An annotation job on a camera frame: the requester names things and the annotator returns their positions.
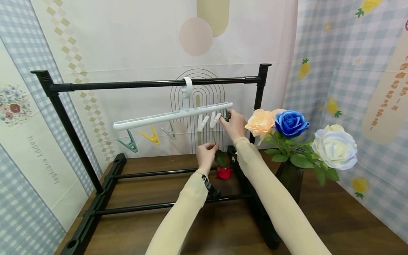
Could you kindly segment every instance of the blue gingham pattern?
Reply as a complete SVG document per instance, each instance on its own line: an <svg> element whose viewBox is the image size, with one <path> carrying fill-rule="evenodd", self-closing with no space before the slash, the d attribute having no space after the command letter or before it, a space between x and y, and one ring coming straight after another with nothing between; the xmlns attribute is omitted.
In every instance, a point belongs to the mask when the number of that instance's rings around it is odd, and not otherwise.
<svg viewBox="0 0 408 255"><path fill-rule="evenodd" d="M53 136L89 195L93 190L93 185L51 102L46 97L36 76L30 73L32 70L46 69L50 72L54 82L62 83L62 78L30 1L2 1L0 3L0 17L1 39L30 90ZM101 176L102 170L96 160L91 144L68 93L60 93L60 98L96 173L98 176Z"/></svg>
<svg viewBox="0 0 408 255"><path fill-rule="evenodd" d="M0 145L0 254L53 254L65 230Z"/></svg>
<svg viewBox="0 0 408 255"><path fill-rule="evenodd" d="M293 64L284 108L302 112L311 123L307 135L328 124L341 124L356 140L357 165L340 171L340 184L354 194L351 180L363 177L369 188L358 200L408 242L408 122L390 144L377 144L361 134L366 105L386 69L408 18L408 1L383 0L370 13L356 18L361 0L299 0ZM324 31L325 24L331 28ZM353 65L355 58L362 60ZM301 80L304 58L310 71ZM329 97L343 115L326 111Z"/></svg>

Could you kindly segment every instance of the wristwatch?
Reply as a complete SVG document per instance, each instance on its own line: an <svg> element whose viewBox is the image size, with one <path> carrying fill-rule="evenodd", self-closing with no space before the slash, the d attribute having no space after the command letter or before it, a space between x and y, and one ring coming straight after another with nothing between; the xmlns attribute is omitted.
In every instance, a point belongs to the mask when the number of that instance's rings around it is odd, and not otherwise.
<svg viewBox="0 0 408 255"><path fill-rule="evenodd" d="M208 180L208 177L206 177L205 175L202 175L201 178L203 179L204 185L208 190L208 197L212 201L217 201L219 197L221 197L221 192L217 190L216 188L214 188L214 186Z"/></svg>

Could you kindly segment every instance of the backdrop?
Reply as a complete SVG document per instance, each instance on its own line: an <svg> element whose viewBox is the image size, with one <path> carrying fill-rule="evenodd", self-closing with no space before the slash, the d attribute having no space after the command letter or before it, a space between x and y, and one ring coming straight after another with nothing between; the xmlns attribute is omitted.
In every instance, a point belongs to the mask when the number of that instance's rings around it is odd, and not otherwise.
<svg viewBox="0 0 408 255"><path fill-rule="evenodd" d="M242 77L257 74L259 63L272 63L263 107L280 107L293 52L296 1L33 1L42 30L64 82L118 82ZM255 85L194 88L191 106L232 101L251 115ZM133 129L139 151L116 138L116 121L174 111L180 87L80 91L71 93L75 109L102 169L116 154L146 157L194 153L201 143L231 144L220 124L215 137L209 122L197 132L197 116L176 120L173 140L154 125L157 146Z"/></svg>
<svg viewBox="0 0 408 255"><path fill-rule="evenodd" d="M262 107L282 104L294 47L297 1L0 2L0 250L52 254L93 187L50 101L31 70L55 82L215 78L256 75L271 63ZM138 153L116 141L115 121L180 108L179 88L60 93L98 176L116 154L146 157L193 153L212 141L208 125L179 120L160 146L132 130ZM250 117L255 85L195 87L193 106L232 101ZM220 127L223 146L230 141Z"/></svg>
<svg viewBox="0 0 408 255"><path fill-rule="evenodd" d="M340 185L408 242L408 2L365 2L299 1L284 108L304 113L309 134L344 126L358 163Z"/></svg>

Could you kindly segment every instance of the blue rose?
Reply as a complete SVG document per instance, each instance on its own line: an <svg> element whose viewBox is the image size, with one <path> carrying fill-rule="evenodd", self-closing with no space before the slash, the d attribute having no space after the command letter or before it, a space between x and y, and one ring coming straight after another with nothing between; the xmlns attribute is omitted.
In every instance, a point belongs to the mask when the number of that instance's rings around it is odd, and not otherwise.
<svg viewBox="0 0 408 255"><path fill-rule="evenodd" d="M277 113L275 117L275 129L287 139L299 136L308 127L309 122L297 111L286 110L283 113Z"/></svg>

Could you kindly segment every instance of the teal clothespin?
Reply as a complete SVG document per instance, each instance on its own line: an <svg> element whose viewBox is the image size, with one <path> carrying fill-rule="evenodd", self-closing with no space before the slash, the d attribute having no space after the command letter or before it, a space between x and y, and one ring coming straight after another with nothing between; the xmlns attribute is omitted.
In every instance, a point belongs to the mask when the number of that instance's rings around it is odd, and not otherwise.
<svg viewBox="0 0 408 255"><path fill-rule="evenodd" d="M134 153L136 153L136 152L137 152L137 146L136 146L136 143L135 143L135 141L134 141L134 139L133 139L132 133L129 131L129 129L127 129L127 131L128 131L128 135L129 135L129 138L130 138L130 141L129 141L129 142L124 143L124 142L121 141L119 138L118 138L117 140L118 140L118 142L120 142L121 144L123 144L126 148L128 148L129 150L131 150L131 151L133 151Z"/></svg>
<svg viewBox="0 0 408 255"><path fill-rule="evenodd" d="M228 114L228 110L227 110L227 109L225 109L224 120L225 120L226 122L229 122L229 114Z"/></svg>

